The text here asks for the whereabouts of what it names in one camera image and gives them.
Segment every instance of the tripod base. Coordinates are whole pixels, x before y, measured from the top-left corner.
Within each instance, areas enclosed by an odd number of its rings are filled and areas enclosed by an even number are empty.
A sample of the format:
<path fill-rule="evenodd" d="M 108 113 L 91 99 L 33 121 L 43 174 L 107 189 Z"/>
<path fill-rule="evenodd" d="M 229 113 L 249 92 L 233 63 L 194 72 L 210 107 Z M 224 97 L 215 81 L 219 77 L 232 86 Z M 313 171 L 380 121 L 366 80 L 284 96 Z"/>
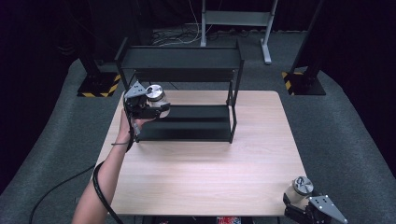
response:
<path fill-rule="evenodd" d="M 100 73 L 87 75 L 78 89 L 77 96 L 82 97 L 109 97 L 112 96 L 120 81 L 117 73 Z"/>
<path fill-rule="evenodd" d="M 282 77 L 290 95 L 326 95 L 317 77 L 287 72 L 282 72 Z"/>

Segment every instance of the shelf tier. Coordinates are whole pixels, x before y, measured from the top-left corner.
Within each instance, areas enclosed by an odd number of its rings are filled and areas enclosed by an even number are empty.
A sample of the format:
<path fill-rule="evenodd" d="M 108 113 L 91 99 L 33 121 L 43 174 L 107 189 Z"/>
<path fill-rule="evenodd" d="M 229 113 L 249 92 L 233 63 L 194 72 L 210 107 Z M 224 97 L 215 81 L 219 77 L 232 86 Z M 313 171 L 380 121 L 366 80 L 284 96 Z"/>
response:
<path fill-rule="evenodd" d="M 206 24 L 267 26 L 269 12 L 207 11 Z"/>
<path fill-rule="evenodd" d="M 238 48 L 158 48 L 130 47 L 125 51 L 122 69 L 238 69 Z"/>
<path fill-rule="evenodd" d="M 137 141 L 231 142 L 227 105 L 171 105 L 166 118 L 145 124 Z"/>

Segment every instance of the silver cap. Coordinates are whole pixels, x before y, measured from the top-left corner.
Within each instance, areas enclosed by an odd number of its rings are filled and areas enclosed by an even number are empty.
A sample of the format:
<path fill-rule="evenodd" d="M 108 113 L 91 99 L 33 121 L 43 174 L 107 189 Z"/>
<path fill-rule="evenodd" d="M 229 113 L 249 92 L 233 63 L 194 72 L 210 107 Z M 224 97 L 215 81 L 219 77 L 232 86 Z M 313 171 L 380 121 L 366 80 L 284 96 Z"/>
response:
<path fill-rule="evenodd" d="M 293 187 L 298 194 L 303 196 L 310 194 L 314 190 L 314 185 L 305 176 L 299 176 L 293 180 Z"/>
<path fill-rule="evenodd" d="M 163 88 L 160 85 L 151 85 L 146 91 L 148 100 L 151 102 L 160 101 L 164 96 Z"/>

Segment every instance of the yellow and black hazard tape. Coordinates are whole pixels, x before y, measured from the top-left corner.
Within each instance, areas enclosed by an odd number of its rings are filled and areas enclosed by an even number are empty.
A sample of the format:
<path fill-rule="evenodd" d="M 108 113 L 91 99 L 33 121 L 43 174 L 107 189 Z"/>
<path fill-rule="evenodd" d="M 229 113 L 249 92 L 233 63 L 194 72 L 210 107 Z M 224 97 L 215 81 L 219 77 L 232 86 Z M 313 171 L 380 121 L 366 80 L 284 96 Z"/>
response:
<path fill-rule="evenodd" d="M 121 79 L 121 75 L 118 74 L 114 77 L 114 81 L 112 85 L 108 88 L 108 90 L 105 91 L 79 91 L 78 96 L 82 97 L 110 97 L 114 94 L 114 91 L 116 91 L 119 82 Z"/>
<path fill-rule="evenodd" d="M 304 73 L 293 73 L 294 75 L 303 75 Z M 289 95 L 294 95 L 294 89 L 290 82 L 290 74 L 287 72 L 282 72 L 283 80 L 285 81 L 286 90 L 288 91 Z"/>

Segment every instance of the metal cylinder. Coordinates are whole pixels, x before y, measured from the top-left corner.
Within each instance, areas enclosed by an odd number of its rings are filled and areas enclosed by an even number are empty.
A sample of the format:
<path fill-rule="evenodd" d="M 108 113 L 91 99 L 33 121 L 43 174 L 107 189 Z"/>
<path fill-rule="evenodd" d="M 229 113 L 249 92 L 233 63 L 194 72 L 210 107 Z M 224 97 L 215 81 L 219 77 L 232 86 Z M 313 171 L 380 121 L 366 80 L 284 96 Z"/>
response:
<path fill-rule="evenodd" d="M 147 89 L 148 103 L 152 107 L 161 107 L 161 105 L 168 104 L 165 92 L 160 85 L 151 85 Z M 170 112 L 170 109 L 163 111 L 160 118 L 165 118 Z"/>
<path fill-rule="evenodd" d="M 308 205 L 306 197 L 311 194 L 312 190 L 314 190 L 312 182 L 305 176 L 299 176 L 291 181 L 285 193 L 292 205 L 304 210 L 304 207 Z"/>

